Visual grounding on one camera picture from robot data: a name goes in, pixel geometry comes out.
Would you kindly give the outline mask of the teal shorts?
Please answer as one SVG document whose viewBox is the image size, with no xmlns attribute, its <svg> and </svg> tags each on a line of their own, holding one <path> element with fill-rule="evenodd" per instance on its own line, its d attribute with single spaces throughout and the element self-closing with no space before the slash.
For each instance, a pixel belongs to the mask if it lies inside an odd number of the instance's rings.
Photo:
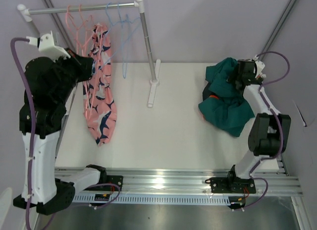
<svg viewBox="0 0 317 230">
<path fill-rule="evenodd" d="M 225 58 L 216 65 L 206 67 L 205 81 L 219 100 L 207 98 L 198 104 L 204 119 L 233 137 L 239 137 L 245 124 L 255 117 L 249 103 L 227 82 L 237 65 L 237 60 Z"/>
</svg>

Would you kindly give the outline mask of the pink patterned shorts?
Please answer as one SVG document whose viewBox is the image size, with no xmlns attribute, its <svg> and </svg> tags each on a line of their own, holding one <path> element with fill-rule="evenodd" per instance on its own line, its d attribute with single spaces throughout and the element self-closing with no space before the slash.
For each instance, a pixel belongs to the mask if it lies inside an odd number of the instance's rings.
<svg viewBox="0 0 317 230">
<path fill-rule="evenodd" d="M 109 143 L 115 130 L 117 121 L 117 107 L 114 102 L 113 94 L 109 83 L 108 96 L 105 102 L 102 102 L 98 108 L 98 113 L 92 115 L 89 119 L 86 119 L 87 127 L 96 142 L 97 146 L 102 146 Z"/>
</svg>

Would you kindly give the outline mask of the black shorts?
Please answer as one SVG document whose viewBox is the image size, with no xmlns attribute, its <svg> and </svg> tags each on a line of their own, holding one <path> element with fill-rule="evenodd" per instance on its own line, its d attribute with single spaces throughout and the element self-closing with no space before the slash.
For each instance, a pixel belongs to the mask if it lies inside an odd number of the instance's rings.
<svg viewBox="0 0 317 230">
<path fill-rule="evenodd" d="M 208 83 L 203 89 L 203 92 L 202 92 L 203 101 L 213 95 L 213 92 L 210 90 L 210 85 L 211 83 Z"/>
</svg>

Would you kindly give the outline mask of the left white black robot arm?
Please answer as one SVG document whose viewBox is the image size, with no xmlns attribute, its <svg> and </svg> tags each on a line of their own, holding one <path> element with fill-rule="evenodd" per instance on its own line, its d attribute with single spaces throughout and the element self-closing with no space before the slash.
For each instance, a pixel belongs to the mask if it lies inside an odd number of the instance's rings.
<svg viewBox="0 0 317 230">
<path fill-rule="evenodd" d="M 23 192 L 13 201 L 15 207 L 35 208 L 39 214 L 51 215 L 68 208 L 81 191 L 107 186 L 106 170 L 97 165 L 88 165 L 64 179 L 54 175 L 66 102 L 79 82 L 91 78 L 92 66 L 92 58 L 72 53 L 56 60 L 35 58 L 22 70 L 27 88 L 19 129 L 25 145 L 26 177 Z"/>
</svg>

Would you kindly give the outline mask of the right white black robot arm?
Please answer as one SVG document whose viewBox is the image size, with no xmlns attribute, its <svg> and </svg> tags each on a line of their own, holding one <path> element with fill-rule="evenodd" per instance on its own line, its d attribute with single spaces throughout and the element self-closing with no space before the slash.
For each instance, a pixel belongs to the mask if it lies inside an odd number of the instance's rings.
<svg viewBox="0 0 317 230">
<path fill-rule="evenodd" d="M 265 93 L 264 63 L 239 60 L 228 82 L 250 105 L 255 120 L 248 136 L 248 151 L 227 174 L 226 186 L 232 192 L 255 186 L 254 171 L 265 161 L 276 159 L 286 149 L 291 118 L 283 115 Z"/>
</svg>

